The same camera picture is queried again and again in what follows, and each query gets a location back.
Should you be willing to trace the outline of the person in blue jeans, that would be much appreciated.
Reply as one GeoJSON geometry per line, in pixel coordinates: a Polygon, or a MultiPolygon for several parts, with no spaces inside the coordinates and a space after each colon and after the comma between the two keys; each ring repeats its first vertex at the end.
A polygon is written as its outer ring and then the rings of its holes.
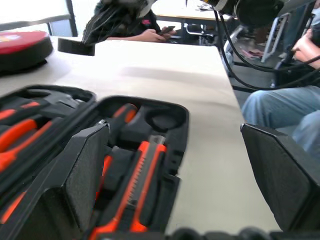
{"type": "Polygon", "coordinates": [[[320,83],[259,90],[242,106],[248,124],[283,129],[295,126],[293,140],[320,162],[320,83]]]}

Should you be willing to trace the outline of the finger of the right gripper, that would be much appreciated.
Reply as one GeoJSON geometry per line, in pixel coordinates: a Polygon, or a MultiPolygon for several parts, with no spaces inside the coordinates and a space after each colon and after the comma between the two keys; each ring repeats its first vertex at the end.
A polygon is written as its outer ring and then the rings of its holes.
{"type": "Polygon", "coordinates": [[[118,30],[117,11],[101,11],[95,14],[86,24],[82,43],[92,46],[105,41],[118,30]]]}
{"type": "Polygon", "coordinates": [[[129,14],[103,12],[99,16],[99,41],[109,37],[132,37],[136,34],[137,18],[129,14]]]}

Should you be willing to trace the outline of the short black orange screwdriver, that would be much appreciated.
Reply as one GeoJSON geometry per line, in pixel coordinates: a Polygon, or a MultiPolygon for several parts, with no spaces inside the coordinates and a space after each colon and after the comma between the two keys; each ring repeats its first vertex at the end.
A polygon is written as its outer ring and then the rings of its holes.
{"type": "MultiPolygon", "coordinates": [[[[131,104],[126,103],[121,106],[111,117],[111,120],[108,121],[110,125],[125,125],[129,123],[136,115],[138,108],[131,104]]],[[[106,119],[101,119],[97,122],[98,124],[105,124],[107,123],[106,119]]]]}

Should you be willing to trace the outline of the red black boxing pad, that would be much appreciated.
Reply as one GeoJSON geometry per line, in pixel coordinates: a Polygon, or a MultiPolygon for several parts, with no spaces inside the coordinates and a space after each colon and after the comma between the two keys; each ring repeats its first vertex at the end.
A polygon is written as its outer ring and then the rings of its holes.
{"type": "Polygon", "coordinates": [[[53,49],[50,36],[44,31],[0,32],[0,76],[44,64],[53,49]]]}

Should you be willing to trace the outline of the black tool case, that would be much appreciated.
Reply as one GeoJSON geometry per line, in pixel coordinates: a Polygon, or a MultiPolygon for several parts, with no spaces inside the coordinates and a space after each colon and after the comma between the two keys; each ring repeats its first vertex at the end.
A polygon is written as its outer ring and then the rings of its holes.
{"type": "MultiPolygon", "coordinates": [[[[4,121],[2,124],[0,122],[2,134],[26,119],[42,117],[42,125],[45,121],[53,121],[53,125],[41,137],[18,153],[17,159],[0,172],[0,213],[19,194],[27,193],[39,173],[65,149],[74,135],[99,125],[98,122],[105,119],[109,137],[103,148],[103,166],[105,156],[110,155],[113,159],[106,172],[99,198],[95,199],[88,228],[76,240],[89,240],[94,228],[113,218],[138,162],[138,148],[153,135],[165,137],[166,151],[156,164],[139,217],[147,231],[117,230],[103,233],[98,240],[165,240],[165,229],[180,183],[178,169],[187,146],[188,110],[178,104],[132,96],[109,96],[98,101],[90,91],[58,85],[31,85],[0,96],[0,110],[6,109],[8,103],[10,108],[11,101],[18,100],[18,104],[22,104],[23,100],[27,101],[22,93],[32,89],[66,93],[80,103],[77,108],[58,103],[19,121],[7,121],[6,124],[4,121]],[[110,125],[108,122],[113,114],[125,104],[137,107],[134,118],[125,125],[110,125]]],[[[0,240],[15,240],[17,207],[6,223],[0,224],[0,240]]]]}

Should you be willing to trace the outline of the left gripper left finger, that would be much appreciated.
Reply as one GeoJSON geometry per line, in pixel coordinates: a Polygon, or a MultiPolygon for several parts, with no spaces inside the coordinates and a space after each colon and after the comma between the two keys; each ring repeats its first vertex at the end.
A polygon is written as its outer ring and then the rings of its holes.
{"type": "Polygon", "coordinates": [[[14,214],[14,240],[76,240],[87,230],[102,175],[106,123],[81,130],[26,192],[14,214]]]}

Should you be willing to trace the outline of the hand of jeans person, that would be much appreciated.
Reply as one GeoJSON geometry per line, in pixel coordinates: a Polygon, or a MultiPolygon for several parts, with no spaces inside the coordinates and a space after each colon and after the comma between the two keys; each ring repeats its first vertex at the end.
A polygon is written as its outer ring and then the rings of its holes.
{"type": "Polygon", "coordinates": [[[292,51],[294,52],[294,57],[297,60],[307,62],[320,56],[320,48],[312,42],[312,36],[312,30],[308,29],[307,32],[295,43],[292,51]]]}

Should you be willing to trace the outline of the orange test pen screwdriver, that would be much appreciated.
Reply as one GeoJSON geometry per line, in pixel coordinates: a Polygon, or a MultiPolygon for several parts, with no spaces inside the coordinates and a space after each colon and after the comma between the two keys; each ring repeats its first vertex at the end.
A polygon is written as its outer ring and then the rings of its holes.
{"type": "Polygon", "coordinates": [[[113,157],[110,155],[106,155],[104,158],[103,162],[103,169],[102,169],[102,175],[99,180],[99,186],[98,186],[98,191],[96,192],[95,200],[97,201],[99,198],[100,193],[102,192],[104,182],[105,182],[105,177],[106,177],[106,172],[108,171],[110,164],[113,161],[113,157]]]}

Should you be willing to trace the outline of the dark window frame post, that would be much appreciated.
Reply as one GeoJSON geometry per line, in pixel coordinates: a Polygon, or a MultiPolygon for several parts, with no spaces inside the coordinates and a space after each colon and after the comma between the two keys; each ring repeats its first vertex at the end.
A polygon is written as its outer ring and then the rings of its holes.
{"type": "Polygon", "coordinates": [[[77,30],[77,25],[76,25],[76,19],[75,19],[72,0],[65,0],[65,2],[66,2],[68,13],[70,15],[70,17],[69,17],[69,25],[70,25],[70,30],[71,30],[71,36],[72,37],[77,37],[78,36],[78,30],[77,30]]]}

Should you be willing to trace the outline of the black metal chair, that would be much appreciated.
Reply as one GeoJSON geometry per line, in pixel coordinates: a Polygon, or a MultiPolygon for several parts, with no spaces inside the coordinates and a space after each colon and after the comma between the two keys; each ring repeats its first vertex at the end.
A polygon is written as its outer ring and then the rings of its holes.
{"type": "Polygon", "coordinates": [[[208,41],[204,35],[208,32],[208,26],[203,24],[185,23],[186,31],[184,42],[188,45],[207,46],[208,41]]]}

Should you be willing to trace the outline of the hand of black shirt person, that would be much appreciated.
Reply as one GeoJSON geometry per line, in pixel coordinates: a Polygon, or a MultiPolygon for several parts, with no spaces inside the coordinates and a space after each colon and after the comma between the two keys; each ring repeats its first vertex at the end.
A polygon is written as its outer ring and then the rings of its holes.
{"type": "Polygon", "coordinates": [[[160,35],[155,29],[147,29],[141,34],[141,40],[143,42],[163,43],[167,42],[175,34],[176,31],[174,30],[160,35]]]}

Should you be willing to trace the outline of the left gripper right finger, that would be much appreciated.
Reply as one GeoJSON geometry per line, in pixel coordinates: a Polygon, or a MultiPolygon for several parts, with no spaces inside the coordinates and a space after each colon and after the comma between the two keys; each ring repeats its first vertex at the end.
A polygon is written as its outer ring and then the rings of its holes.
{"type": "Polygon", "coordinates": [[[283,231],[320,230],[320,163],[290,136],[240,127],[255,181],[283,231]]]}

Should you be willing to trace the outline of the orange handled pliers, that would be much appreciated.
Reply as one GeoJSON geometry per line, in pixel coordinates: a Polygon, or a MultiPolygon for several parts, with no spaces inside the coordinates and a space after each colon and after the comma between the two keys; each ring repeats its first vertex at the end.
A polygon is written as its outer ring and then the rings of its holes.
{"type": "Polygon", "coordinates": [[[17,159],[18,153],[41,137],[54,123],[53,120],[45,121],[44,124],[42,124],[43,122],[43,117],[35,116],[22,120],[0,134],[0,172],[3,172],[11,165],[17,159]],[[35,131],[35,133],[15,147],[10,148],[22,136],[25,136],[30,131],[35,131]]]}

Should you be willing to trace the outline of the orange black utility knife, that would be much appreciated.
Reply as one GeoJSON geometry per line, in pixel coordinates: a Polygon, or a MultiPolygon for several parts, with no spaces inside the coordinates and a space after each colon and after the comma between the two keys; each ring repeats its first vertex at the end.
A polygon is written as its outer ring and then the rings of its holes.
{"type": "Polygon", "coordinates": [[[98,240],[100,235],[116,231],[139,233],[148,230],[140,222],[140,215],[158,160],[167,149],[164,142],[164,136],[151,135],[140,144],[136,166],[115,215],[105,224],[95,227],[88,240],[98,240]]]}

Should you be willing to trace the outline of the black tape roll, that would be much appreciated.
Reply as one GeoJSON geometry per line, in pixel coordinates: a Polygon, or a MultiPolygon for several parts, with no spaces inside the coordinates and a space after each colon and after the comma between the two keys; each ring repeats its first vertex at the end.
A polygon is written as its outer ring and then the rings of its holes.
{"type": "Polygon", "coordinates": [[[67,38],[58,38],[57,49],[59,52],[82,55],[82,56],[94,56],[95,45],[85,45],[81,41],[71,40],[67,38]]]}

